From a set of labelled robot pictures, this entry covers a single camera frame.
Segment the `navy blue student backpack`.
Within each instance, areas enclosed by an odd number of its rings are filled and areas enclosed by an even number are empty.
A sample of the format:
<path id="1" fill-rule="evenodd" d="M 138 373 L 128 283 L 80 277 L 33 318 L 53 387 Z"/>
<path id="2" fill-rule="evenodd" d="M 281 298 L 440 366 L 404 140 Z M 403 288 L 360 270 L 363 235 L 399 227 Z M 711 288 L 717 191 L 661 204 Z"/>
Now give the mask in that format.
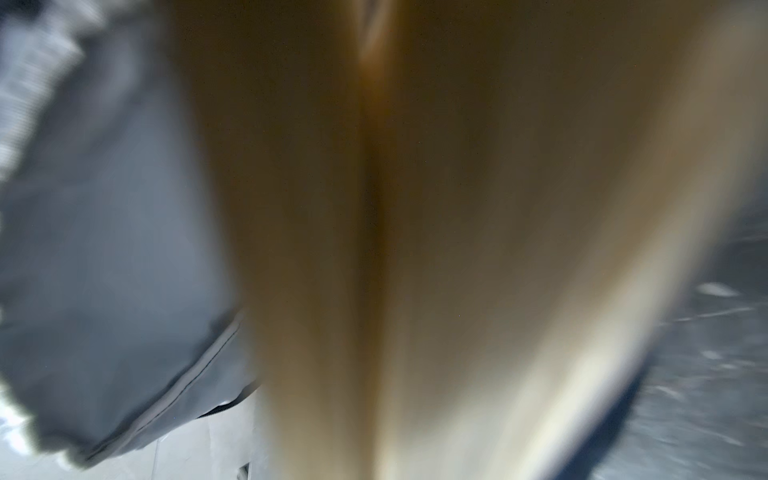
<path id="1" fill-rule="evenodd" d="M 90 469 L 257 385 L 150 1 L 1 5 L 1 427 Z"/>

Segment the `navy blue notebook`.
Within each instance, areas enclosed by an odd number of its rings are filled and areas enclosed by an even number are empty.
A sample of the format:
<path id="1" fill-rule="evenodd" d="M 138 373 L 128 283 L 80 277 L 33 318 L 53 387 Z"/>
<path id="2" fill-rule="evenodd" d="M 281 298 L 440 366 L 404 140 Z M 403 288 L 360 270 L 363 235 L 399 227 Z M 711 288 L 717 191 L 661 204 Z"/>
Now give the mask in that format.
<path id="1" fill-rule="evenodd" d="M 548 479 L 767 142 L 763 1 L 171 1 L 280 479 Z"/>

